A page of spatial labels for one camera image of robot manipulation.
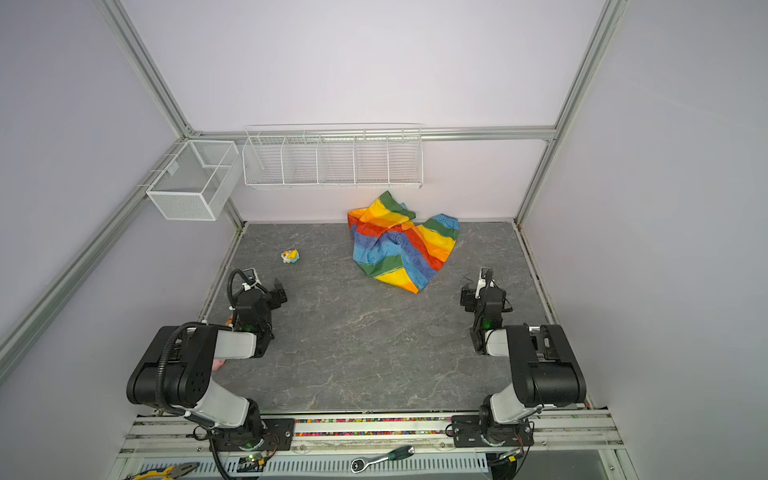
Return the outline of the rainbow striped jacket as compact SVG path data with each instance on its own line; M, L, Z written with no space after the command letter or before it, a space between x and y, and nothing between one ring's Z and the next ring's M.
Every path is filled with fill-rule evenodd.
M439 214L423 223L415 217L388 191L368 207L347 213L357 266L366 276L413 294L443 268L460 232L454 217Z

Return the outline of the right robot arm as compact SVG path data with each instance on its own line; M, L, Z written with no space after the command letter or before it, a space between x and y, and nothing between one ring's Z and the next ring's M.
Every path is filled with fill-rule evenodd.
M520 441L529 418L545 407L586 400L586 380L561 326L504 325L502 315L512 307L506 291L493 282L463 286L460 305L474 315L470 338L475 352L509 362L510 383L479 408L480 439L494 446Z

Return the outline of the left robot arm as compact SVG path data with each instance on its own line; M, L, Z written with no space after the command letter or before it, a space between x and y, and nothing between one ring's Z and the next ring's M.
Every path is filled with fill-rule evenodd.
M183 417L206 431L218 450L253 451L270 434L256 401L212 379L214 363L261 358L275 339L272 312L287 302L283 284L265 286L253 269L230 272L231 323L187 322L158 330L127 381L126 396Z

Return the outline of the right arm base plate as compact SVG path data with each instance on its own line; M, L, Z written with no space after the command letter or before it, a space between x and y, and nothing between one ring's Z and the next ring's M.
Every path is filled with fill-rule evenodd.
M454 415L447 425L446 435L457 448L527 448L534 444L531 422L499 424L481 419L479 414Z

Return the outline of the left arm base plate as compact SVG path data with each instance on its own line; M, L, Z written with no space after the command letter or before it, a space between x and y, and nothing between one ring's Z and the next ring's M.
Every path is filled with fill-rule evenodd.
M266 418L256 426L256 432L245 427L214 430L212 441L219 452L287 451L291 448L295 426L295 418Z

